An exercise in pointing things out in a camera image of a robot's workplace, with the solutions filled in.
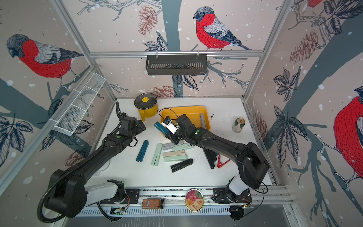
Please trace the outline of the dark teal pliers bottom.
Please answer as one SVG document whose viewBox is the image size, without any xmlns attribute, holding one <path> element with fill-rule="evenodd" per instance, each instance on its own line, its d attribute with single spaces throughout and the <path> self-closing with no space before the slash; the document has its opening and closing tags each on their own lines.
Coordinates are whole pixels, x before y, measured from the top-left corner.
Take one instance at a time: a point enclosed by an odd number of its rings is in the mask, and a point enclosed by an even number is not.
<svg viewBox="0 0 363 227">
<path fill-rule="evenodd" d="M 170 131 L 165 128 L 160 122 L 156 122 L 154 126 L 165 136 L 170 133 Z"/>
</svg>

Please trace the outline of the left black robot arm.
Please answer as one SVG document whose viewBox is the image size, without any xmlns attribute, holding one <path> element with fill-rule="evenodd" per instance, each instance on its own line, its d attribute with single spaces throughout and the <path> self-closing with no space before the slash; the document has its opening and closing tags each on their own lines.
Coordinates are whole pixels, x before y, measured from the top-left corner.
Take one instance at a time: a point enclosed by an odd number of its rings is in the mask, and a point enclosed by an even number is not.
<svg viewBox="0 0 363 227">
<path fill-rule="evenodd" d="M 106 162 L 131 146 L 136 136 L 146 130 L 144 123 L 135 117 L 124 117 L 102 141 L 101 146 L 87 158 L 67 170 L 55 171 L 48 189 L 37 207 L 37 217 L 43 223 L 54 223 L 64 217 L 73 218 L 84 207 L 90 193 L 85 185 L 91 176 Z"/>
</svg>

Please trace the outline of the dark teal pliers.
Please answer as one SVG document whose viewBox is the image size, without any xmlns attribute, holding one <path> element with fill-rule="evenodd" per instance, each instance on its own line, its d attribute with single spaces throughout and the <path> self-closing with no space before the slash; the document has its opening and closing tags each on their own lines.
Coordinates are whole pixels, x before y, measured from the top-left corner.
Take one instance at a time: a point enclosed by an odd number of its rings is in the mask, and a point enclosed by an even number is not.
<svg viewBox="0 0 363 227">
<path fill-rule="evenodd" d="M 170 131 L 165 128 L 160 122 L 156 122 L 154 126 L 165 136 L 170 133 Z"/>
<path fill-rule="evenodd" d="M 148 140 L 145 140 L 142 144 L 142 147 L 138 153 L 138 156 L 136 158 L 136 161 L 137 162 L 143 162 L 143 159 L 144 159 L 144 156 L 145 156 L 145 153 L 147 151 L 147 148 L 149 146 L 149 141 Z"/>
</svg>

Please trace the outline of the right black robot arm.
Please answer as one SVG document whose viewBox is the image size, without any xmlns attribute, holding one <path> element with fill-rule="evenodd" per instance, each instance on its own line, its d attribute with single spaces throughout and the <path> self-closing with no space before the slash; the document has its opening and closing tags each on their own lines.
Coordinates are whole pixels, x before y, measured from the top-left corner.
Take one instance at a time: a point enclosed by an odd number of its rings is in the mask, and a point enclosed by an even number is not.
<svg viewBox="0 0 363 227">
<path fill-rule="evenodd" d="M 186 114 L 174 121 L 167 117 L 163 123 L 170 131 L 165 137 L 175 145 L 183 140 L 227 157 L 237 164 L 240 179 L 245 185 L 254 190 L 260 188 L 270 165 L 255 143 L 237 143 L 216 136 L 205 128 L 197 128 Z"/>
</svg>

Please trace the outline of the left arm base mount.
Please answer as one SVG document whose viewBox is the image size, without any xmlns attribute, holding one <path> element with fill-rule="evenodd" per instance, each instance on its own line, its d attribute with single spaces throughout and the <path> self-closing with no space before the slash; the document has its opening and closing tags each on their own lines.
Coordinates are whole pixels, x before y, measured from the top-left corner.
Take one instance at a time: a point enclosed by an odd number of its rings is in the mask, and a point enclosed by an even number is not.
<svg viewBox="0 0 363 227">
<path fill-rule="evenodd" d="M 113 186 L 117 186 L 115 195 L 111 198 L 107 198 L 100 201 L 100 204 L 137 204 L 140 189 L 138 188 L 125 188 L 125 184 L 122 181 L 107 180 L 107 183 L 111 183 Z"/>
</svg>

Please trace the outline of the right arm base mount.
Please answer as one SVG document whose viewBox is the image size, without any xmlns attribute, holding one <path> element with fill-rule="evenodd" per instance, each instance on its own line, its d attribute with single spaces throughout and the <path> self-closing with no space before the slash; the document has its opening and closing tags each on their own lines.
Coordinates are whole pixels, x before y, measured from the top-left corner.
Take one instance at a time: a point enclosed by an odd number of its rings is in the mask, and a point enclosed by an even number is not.
<svg viewBox="0 0 363 227">
<path fill-rule="evenodd" d="M 252 203 L 251 192 L 249 188 L 244 190 L 240 195 L 235 194 L 227 187 L 213 188 L 212 201 L 218 204 L 230 204 L 230 203 Z"/>
</svg>

